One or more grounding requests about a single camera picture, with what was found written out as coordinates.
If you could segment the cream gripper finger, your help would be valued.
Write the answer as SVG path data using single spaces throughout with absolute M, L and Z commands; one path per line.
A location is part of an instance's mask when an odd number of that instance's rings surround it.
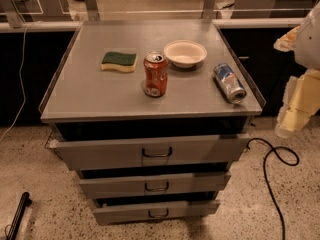
M 289 32 L 284 34 L 282 37 L 276 40 L 273 47 L 282 52 L 293 51 L 296 46 L 296 37 L 299 27 L 291 29 Z
M 291 76 L 286 85 L 275 133 L 282 138 L 302 130 L 320 109 L 320 71 L 308 69 L 301 77 Z

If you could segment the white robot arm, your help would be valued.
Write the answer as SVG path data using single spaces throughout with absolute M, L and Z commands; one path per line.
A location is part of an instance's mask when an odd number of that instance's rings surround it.
M 300 77 L 289 78 L 275 133 L 288 138 L 302 130 L 320 110 L 320 4 L 302 23 L 274 43 L 282 52 L 293 51 L 297 64 L 306 68 Z

